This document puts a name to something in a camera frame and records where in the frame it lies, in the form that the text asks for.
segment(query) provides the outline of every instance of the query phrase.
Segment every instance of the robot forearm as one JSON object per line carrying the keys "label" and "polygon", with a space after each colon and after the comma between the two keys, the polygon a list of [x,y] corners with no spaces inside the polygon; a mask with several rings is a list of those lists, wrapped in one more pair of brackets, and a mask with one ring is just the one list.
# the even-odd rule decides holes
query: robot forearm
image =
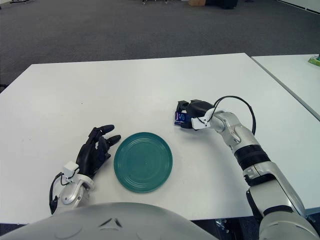
{"label": "robot forearm", "polygon": [[191,117],[192,128],[213,128],[236,157],[250,186],[246,196],[260,223],[260,239],[319,239],[306,220],[305,207],[298,194],[252,131],[233,113],[217,110],[216,105],[193,100],[184,107]]}

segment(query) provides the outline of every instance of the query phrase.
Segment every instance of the teal plate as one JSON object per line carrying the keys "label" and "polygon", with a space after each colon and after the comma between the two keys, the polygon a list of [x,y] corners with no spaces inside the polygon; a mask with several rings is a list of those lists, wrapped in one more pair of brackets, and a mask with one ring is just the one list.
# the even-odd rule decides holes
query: teal plate
{"label": "teal plate", "polygon": [[172,153],[158,135],[139,132],[125,139],[114,157],[114,172],[119,182],[136,193],[159,188],[172,169]]}

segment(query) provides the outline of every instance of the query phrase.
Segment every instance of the white table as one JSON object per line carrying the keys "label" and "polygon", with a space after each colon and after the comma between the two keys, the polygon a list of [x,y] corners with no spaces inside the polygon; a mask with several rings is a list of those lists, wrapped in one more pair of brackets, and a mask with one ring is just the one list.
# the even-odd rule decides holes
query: white table
{"label": "white table", "polygon": [[[32,223],[50,216],[53,177],[95,126],[114,124],[122,139],[152,132],[170,146],[168,180],[150,193],[134,193],[117,180],[113,157],[94,181],[91,204],[139,202],[190,220],[252,215],[242,170],[212,129],[174,125],[177,101],[213,103],[225,95],[247,100],[256,138],[282,169],[306,208],[319,207],[319,122],[246,54],[31,65],[0,94],[0,222]],[[226,99],[249,128],[247,107]]]}
{"label": "white table", "polygon": [[320,67],[307,55],[253,56],[267,73],[320,121]]}

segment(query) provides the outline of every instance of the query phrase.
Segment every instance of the box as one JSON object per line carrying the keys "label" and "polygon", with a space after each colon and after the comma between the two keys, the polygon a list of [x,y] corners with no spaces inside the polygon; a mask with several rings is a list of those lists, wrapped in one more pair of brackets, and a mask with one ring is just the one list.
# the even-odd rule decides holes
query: box
{"label": "box", "polygon": [[190,6],[204,6],[206,5],[206,0],[189,0]]}

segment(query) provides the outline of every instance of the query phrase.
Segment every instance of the robotic hand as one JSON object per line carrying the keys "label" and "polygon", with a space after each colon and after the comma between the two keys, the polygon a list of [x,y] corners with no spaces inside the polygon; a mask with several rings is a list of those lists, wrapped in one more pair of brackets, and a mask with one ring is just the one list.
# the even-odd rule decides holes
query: robotic hand
{"label": "robotic hand", "polygon": [[[231,112],[218,109],[224,98],[243,101],[252,114],[252,130],[243,126]],[[274,162],[271,162],[254,134],[256,119],[251,106],[237,96],[225,96],[213,105],[200,100],[180,101],[175,124],[195,130],[213,128],[218,132],[237,159],[248,183],[247,200],[253,215],[260,223],[261,240],[320,240],[318,233],[306,219],[304,205]],[[113,125],[94,128],[82,146],[76,163],[64,166],[60,178],[65,184],[59,195],[52,199],[52,217],[21,227],[6,234],[4,240],[78,239],[216,239],[187,219],[169,210],[143,203],[112,202],[88,207],[79,206],[88,199],[94,187],[92,178],[110,157],[108,149],[120,136],[105,140],[102,135],[114,129]]]}
{"label": "robotic hand", "polygon": [[[233,113],[217,108],[224,98],[236,98],[248,106],[252,114],[252,131]],[[186,115],[179,121],[181,114],[185,114],[182,111]],[[260,223],[259,239],[319,239],[306,220],[305,207],[298,194],[256,140],[255,115],[246,101],[237,96],[221,97],[214,105],[201,100],[179,101],[175,123],[195,130],[213,128],[230,147],[250,186],[246,197]]]}
{"label": "robotic hand", "polygon": [[[55,176],[49,193],[51,214],[84,206],[88,202],[89,190],[93,190],[95,187],[93,177],[104,162],[110,158],[109,148],[121,138],[120,135],[108,139],[103,137],[113,129],[115,129],[114,125],[94,127],[88,136],[88,140],[82,145],[76,162],[68,162],[63,167],[63,172]],[[53,198],[53,187],[58,178],[60,178],[60,183],[64,188],[59,197],[55,196]]]}

